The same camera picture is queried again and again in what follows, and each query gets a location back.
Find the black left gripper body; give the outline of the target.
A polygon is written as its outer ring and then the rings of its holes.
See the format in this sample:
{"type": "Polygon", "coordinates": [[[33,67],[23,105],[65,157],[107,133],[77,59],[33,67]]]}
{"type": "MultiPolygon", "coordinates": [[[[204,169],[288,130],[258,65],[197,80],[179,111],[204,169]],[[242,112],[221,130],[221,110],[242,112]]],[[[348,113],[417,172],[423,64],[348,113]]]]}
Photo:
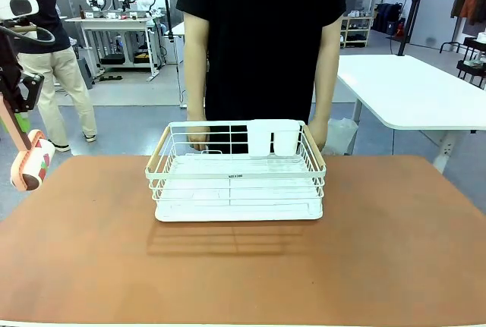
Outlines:
{"type": "Polygon", "coordinates": [[[11,47],[9,38],[1,34],[1,91],[20,94],[21,66],[11,47]]]}

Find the person's right hand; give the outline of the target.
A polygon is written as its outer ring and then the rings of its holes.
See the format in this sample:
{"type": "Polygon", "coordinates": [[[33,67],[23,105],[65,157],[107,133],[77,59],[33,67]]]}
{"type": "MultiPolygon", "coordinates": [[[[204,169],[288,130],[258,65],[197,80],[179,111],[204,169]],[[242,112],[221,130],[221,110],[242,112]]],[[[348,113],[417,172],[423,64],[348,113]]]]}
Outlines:
{"type": "Polygon", "coordinates": [[[210,128],[207,126],[190,126],[187,129],[189,146],[196,151],[207,149],[210,128]]]}

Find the person's left hand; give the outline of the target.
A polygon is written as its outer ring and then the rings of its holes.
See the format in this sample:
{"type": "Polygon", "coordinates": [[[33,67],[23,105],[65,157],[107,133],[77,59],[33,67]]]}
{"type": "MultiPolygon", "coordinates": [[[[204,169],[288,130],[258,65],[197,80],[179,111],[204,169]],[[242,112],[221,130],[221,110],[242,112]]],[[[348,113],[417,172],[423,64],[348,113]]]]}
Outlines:
{"type": "Polygon", "coordinates": [[[314,117],[309,122],[308,127],[317,148],[321,151],[325,147],[327,141],[328,119],[314,117]]]}

